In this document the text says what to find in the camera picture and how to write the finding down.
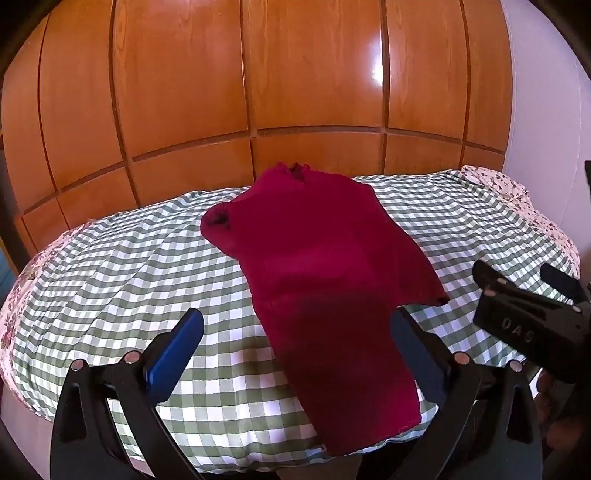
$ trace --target checkered bedsheet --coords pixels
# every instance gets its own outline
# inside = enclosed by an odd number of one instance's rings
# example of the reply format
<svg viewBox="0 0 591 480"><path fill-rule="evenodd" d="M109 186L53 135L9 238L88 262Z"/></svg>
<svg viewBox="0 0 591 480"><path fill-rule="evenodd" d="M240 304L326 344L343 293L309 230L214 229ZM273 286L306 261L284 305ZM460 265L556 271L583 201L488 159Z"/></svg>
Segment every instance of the checkered bedsheet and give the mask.
<svg viewBox="0 0 591 480"><path fill-rule="evenodd" d="M516 358L471 322L479 298L472 264L482 258L517 285L559 298L538 273L544 261L572 273L557 245L458 171L358 180L374 188L450 294L443 307L410 307L423 329L477 362L503 365ZM242 191L191 192L110 216L57 254L37 280L13 355L17 386L39 415L55 415L72 360L113 363L130 349L144 349L195 307L206 322L203 340L173 395L157 407L195 467L269 470L328 460L275 360L238 263L199 231L208 208ZM393 441L421 435L435 415L436 407L419 395L421 424ZM111 401L111 409L129 455L142 459L118 402Z"/></svg>

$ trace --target maroon garment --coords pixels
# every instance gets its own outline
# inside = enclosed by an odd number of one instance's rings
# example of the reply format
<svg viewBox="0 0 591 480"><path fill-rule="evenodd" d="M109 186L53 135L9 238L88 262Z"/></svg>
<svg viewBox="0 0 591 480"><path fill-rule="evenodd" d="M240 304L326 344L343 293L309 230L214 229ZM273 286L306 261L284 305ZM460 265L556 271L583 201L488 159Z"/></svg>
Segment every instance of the maroon garment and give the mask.
<svg viewBox="0 0 591 480"><path fill-rule="evenodd" d="M236 258L285 376L333 455L420 421L390 313L447 296L429 260L371 186L310 167L267 170L201 232Z"/></svg>

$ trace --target wooden panel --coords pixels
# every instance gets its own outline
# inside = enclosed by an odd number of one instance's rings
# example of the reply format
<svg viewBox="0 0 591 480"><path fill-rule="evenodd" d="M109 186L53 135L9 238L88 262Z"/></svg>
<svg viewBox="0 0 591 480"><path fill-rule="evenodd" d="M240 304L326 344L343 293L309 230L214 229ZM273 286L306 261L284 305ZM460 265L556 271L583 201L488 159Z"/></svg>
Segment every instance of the wooden panel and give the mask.
<svg viewBox="0 0 591 480"><path fill-rule="evenodd" d="M317 170L349 177L381 173L379 134L307 132L255 139L255 172L283 162L308 164Z"/></svg>
<svg viewBox="0 0 591 480"><path fill-rule="evenodd" d="M470 39L467 140L506 151L511 126L511 48L500 0L463 0Z"/></svg>
<svg viewBox="0 0 591 480"><path fill-rule="evenodd" d="M64 0L47 24L41 124L56 185L120 162L109 86L111 0Z"/></svg>
<svg viewBox="0 0 591 480"><path fill-rule="evenodd" d="M254 180L247 138L175 150L134 163L133 169L142 205L192 190L250 185Z"/></svg>
<svg viewBox="0 0 591 480"><path fill-rule="evenodd" d="M462 165L476 165L498 171L503 170L504 163L504 155L475 147L466 147L462 160Z"/></svg>
<svg viewBox="0 0 591 480"><path fill-rule="evenodd" d="M467 58L458 1L386 0L393 128L462 138Z"/></svg>
<svg viewBox="0 0 591 480"><path fill-rule="evenodd" d="M245 28L257 128L382 123L378 1L249 0Z"/></svg>
<svg viewBox="0 0 591 480"><path fill-rule="evenodd" d="M37 103L39 56L46 23L43 20L21 47L2 87L4 153L21 210L55 191L43 148Z"/></svg>
<svg viewBox="0 0 591 480"><path fill-rule="evenodd" d="M37 249L35 248L35 245L33 244L33 240L31 240L31 235L29 235L29 232L28 232L27 228L25 227L24 222L22 221L21 215L18 215L15 217L14 226L15 226L15 229L17 230L18 236L20 237L23 245L25 246L25 249L27 250L27 253L29 254L30 257L33 257L37 253Z"/></svg>
<svg viewBox="0 0 591 480"><path fill-rule="evenodd" d="M70 227L137 207L124 168L89 180L59 197Z"/></svg>
<svg viewBox="0 0 591 480"><path fill-rule="evenodd" d="M39 205L23 217L31 239L41 250L68 230L60 206L55 198Z"/></svg>
<svg viewBox="0 0 591 480"><path fill-rule="evenodd" d="M462 146L432 138L388 135L384 173L424 174L459 168Z"/></svg>
<svg viewBox="0 0 591 480"><path fill-rule="evenodd" d="M120 0L113 50L130 156L247 129L240 0Z"/></svg>

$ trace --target white wall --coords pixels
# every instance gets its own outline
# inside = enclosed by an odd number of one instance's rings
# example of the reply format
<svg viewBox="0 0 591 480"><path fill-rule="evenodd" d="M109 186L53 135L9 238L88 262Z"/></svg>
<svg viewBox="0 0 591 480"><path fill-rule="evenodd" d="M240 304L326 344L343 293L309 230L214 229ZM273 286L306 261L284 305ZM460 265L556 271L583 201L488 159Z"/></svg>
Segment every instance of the white wall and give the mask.
<svg viewBox="0 0 591 480"><path fill-rule="evenodd" d="M591 81L552 23L528 0L501 0L513 59L505 172L577 245L591 280Z"/></svg>

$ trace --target blue object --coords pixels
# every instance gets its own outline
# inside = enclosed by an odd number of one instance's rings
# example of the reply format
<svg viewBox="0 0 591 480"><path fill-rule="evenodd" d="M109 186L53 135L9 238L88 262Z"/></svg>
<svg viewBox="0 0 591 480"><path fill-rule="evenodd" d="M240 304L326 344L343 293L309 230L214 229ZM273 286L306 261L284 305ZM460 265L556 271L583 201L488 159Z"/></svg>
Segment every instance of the blue object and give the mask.
<svg viewBox="0 0 591 480"><path fill-rule="evenodd" d="M197 309L188 309L171 335L168 345L152 368L146 372L148 400L154 406L167 401L189 360L203 338L205 323Z"/></svg>

